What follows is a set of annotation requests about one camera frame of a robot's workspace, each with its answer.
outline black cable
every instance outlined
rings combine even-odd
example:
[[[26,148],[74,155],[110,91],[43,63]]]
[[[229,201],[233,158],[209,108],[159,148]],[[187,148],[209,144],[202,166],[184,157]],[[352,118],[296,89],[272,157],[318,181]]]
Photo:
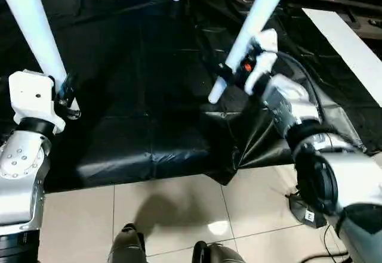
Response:
[[[317,93],[317,90],[314,86],[314,81],[312,77],[309,75],[308,71],[305,69],[305,67],[293,56],[282,52],[282,51],[267,51],[264,50],[264,52],[270,52],[270,53],[275,53],[277,56],[280,56],[283,59],[289,60],[290,62],[294,63],[300,70],[301,72],[305,75],[306,79],[309,82],[310,87],[312,88],[313,94],[315,95],[316,102],[317,102],[317,107],[318,107],[318,112],[320,113],[320,117],[322,119],[323,123],[326,123],[326,115],[324,111],[324,105],[322,105],[321,99]]]
[[[342,257],[342,256],[346,256],[346,255],[349,254],[348,251],[339,252],[339,253],[333,253],[333,254],[330,253],[330,251],[328,249],[328,246],[326,245],[326,234],[328,233],[329,228],[330,228],[330,225],[328,225],[328,227],[326,228],[325,233],[324,233],[324,245],[325,245],[325,249],[326,249],[326,251],[328,253],[327,254],[326,253],[322,253],[322,254],[312,255],[310,257],[307,257],[307,258],[303,259],[302,261],[300,261],[300,263],[306,263],[306,262],[308,262],[310,260],[319,259],[319,258],[331,258],[334,263],[337,263],[337,261],[334,259],[335,257]],[[349,257],[347,259],[344,259],[340,263],[351,263],[351,262],[353,262],[353,261]]]

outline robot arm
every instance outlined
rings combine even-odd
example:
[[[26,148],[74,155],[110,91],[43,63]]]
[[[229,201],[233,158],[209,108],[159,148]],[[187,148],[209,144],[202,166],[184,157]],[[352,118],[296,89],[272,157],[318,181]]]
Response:
[[[355,263],[382,261],[382,169],[320,123],[299,84],[276,75],[261,96],[295,161],[302,198],[322,212]]]
[[[51,140],[65,121],[55,113],[49,76],[15,72],[9,85],[18,126],[0,147],[0,260],[36,262]]]
[[[355,263],[382,262],[382,169],[322,123],[298,83],[271,77],[277,34],[261,31],[279,0],[255,0],[210,96],[216,103],[228,84],[256,94],[291,148],[300,195],[322,212]]]

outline white floor tile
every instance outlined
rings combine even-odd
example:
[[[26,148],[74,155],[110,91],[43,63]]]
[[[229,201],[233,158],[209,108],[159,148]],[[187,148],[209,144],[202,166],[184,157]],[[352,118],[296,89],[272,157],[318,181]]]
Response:
[[[286,191],[288,193],[296,192],[297,172],[294,169],[294,165],[275,166],[275,169],[286,184]]]
[[[234,236],[300,224],[289,211],[285,198],[291,186],[275,167],[238,171],[229,185],[223,187]]]
[[[113,236],[113,189],[48,194],[39,260],[42,263],[105,263]]]
[[[382,168],[382,153],[375,154],[373,159],[377,162],[377,164]]]
[[[134,222],[147,255],[233,238],[221,187],[203,175],[115,187],[114,234]]]
[[[237,251],[235,241],[234,240],[228,240],[220,242],[225,247],[231,248],[232,250]],[[183,249],[180,251],[155,255],[148,257],[147,261],[149,263],[191,263],[192,261],[192,252],[193,248]]]
[[[315,230],[300,225],[235,240],[239,254],[248,263],[296,263],[308,256],[326,253],[323,244],[325,228]],[[336,247],[331,246],[332,242],[329,235],[327,235],[329,251],[338,252]],[[324,263],[329,262],[329,260],[324,258],[317,259],[315,262]]]

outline black plastic sheet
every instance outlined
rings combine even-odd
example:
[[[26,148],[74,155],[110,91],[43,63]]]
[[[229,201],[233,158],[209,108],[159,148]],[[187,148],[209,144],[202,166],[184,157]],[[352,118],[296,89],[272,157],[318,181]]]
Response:
[[[214,64],[224,61],[241,26],[224,0],[42,1],[64,65],[78,77],[82,110],[53,142],[48,192],[192,174],[227,184],[238,168],[291,163],[256,99],[230,87],[218,104],[207,100]],[[381,131],[372,129],[381,109],[309,19],[279,9],[268,27],[278,31],[279,49],[298,57],[329,97],[331,123],[361,145],[358,133],[370,152],[380,150]],[[15,127],[7,76],[40,68],[4,0],[0,39],[5,140]],[[282,60],[274,71],[306,82]]]

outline tile grout line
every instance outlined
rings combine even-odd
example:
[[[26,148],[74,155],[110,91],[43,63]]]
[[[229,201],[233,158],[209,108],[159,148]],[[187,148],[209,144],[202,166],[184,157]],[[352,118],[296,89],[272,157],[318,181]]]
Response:
[[[264,234],[264,233],[269,233],[269,232],[274,232],[274,231],[279,231],[279,230],[284,230],[284,229],[289,229],[289,228],[294,228],[294,227],[299,227],[299,226],[303,226],[304,224],[298,224],[298,225],[293,225],[293,226],[288,226],[288,227],[282,227],[282,228],[278,228],[278,229],[275,229],[275,230],[269,230],[269,231],[264,231],[264,232],[259,232],[259,233],[252,233],[252,234],[248,234],[248,235],[244,235],[244,236],[239,236],[239,237],[234,237],[233,238],[233,241],[235,243],[235,246],[236,246],[236,249],[238,248],[237,247],[237,244],[236,244],[236,240],[235,239],[241,239],[241,238],[246,238],[246,237],[250,237],[250,236],[254,236],[254,235],[260,235],[260,234]],[[216,242],[208,242],[207,244],[211,244],[211,243],[221,243],[221,242],[227,242],[227,241],[231,241],[232,239],[225,239],[225,240],[220,240],[220,241],[216,241]],[[150,258],[150,257],[153,257],[153,256],[159,256],[159,255],[164,255],[164,254],[170,254],[170,253],[173,253],[173,252],[178,252],[178,251],[184,251],[184,250],[188,250],[188,249],[191,249],[193,248],[193,246],[191,247],[186,247],[186,248],[181,248],[181,249],[176,249],[176,250],[172,250],[172,251],[166,251],[166,252],[163,252],[163,253],[156,253],[156,254],[152,254],[152,255],[148,255],[147,258]]]
[[[220,241],[207,242],[207,245],[210,245],[212,243],[227,242],[227,241],[231,241],[231,240],[233,240],[233,239],[225,239],[225,240],[220,240]],[[176,250],[172,250],[172,251],[166,251],[166,252],[163,252],[163,253],[156,253],[156,254],[148,255],[147,258],[154,257],[154,256],[159,256],[159,255],[164,255],[164,254],[170,254],[170,253],[178,252],[178,251],[184,251],[184,250],[188,250],[188,249],[191,249],[191,248],[194,248],[194,246],[186,247],[186,248],[181,248],[181,249],[176,249]]]
[[[113,220],[112,220],[112,244],[114,241],[114,217],[115,217],[115,185],[113,185]]]
[[[231,232],[232,232],[233,242],[235,243],[236,252],[238,252],[238,246],[237,246],[237,244],[236,244],[235,235],[234,235],[234,233],[233,233],[232,223],[231,223],[231,219],[230,219],[230,217],[229,217],[228,206],[227,206],[226,198],[224,197],[224,192],[223,192],[223,186],[222,186],[222,185],[220,185],[220,190],[221,190],[221,195],[223,196],[224,205],[226,206],[226,211],[227,211],[227,216],[228,216],[229,226],[230,226],[230,228],[231,228]]]
[[[292,225],[292,226],[287,226],[287,227],[281,227],[281,228],[274,229],[274,230],[268,230],[268,231],[263,231],[263,232],[259,232],[259,233],[252,233],[252,234],[248,234],[248,235],[238,236],[238,237],[235,237],[235,239],[246,238],[246,237],[253,236],[253,235],[260,235],[260,234],[264,234],[264,233],[270,233],[270,232],[280,231],[280,230],[289,229],[289,228],[294,228],[294,227],[299,227],[299,226],[303,226],[303,225],[304,225],[304,224],[301,223],[301,224],[297,224],[297,225]]]

